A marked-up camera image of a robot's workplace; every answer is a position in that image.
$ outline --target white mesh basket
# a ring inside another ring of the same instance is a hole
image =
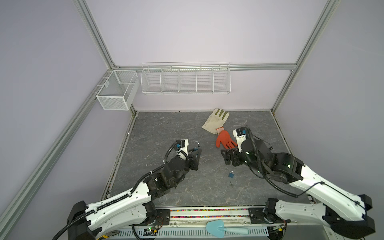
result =
[[[231,92],[229,64],[144,67],[141,89],[144,94],[228,94]]]
[[[105,110],[129,110],[139,85],[136,71],[113,70],[96,97]]]

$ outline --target white glove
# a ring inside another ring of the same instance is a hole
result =
[[[217,134],[216,129],[222,127],[225,121],[229,117],[229,112],[225,112],[223,109],[216,108],[204,123],[202,128],[210,133]]]

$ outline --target robotic arm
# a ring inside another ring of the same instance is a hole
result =
[[[187,147],[187,139],[175,141],[166,152],[164,164],[142,176],[133,188],[100,202],[76,203],[67,219],[67,226],[53,239],[66,230],[69,240],[98,239],[124,226],[153,223],[157,211],[152,200],[176,188],[190,169],[198,169],[201,149],[196,145],[191,150]],[[172,150],[177,155],[168,161]]]
[[[367,216],[367,211],[372,208],[370,197],[354,195],[337,187],[291,154],[272,153],[263,141],[254,138],[248,127],[234,130],[233,135],[238,147],[221,150],[226,165],[247,165],[251,171],[260,172],[260,178],[284,194],[299,196],[281,189],[271,180],[301,189],[304,191],[301,194],[307,193],[321,202],[298,204],[268,199],[264,209],[250,210],[252,223],[305,221],[328,226],[351,239],[360,239],[375,232],[374,220]]]

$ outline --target gray floor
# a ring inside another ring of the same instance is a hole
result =
[[[275,190],[264,179],[254,176],[244,165],[236,168],[225,165],[220,149],[215,145],[217,135],[201,128],[210,114],[211,112],[139,113],[111,195],[133,187],[139,177],[162,164],[165,152],[176,139],[187,138],[190,147],[194,141],[200,142],[202,156],[199,170],[189,171],[176,189],[155,199],[157,207],[263,205],[268,198],[309,203],[305,195],[296,199]],[[232,133],[234,129],[245,125],[251,128],[253,134],[270,142],[273,152],[287,152],[270,112],[230,112],[224,128]],[[230,171],[234,171],[233,179],[228,177]],[[288,191],[301,192],[289,185],[277,184]]]

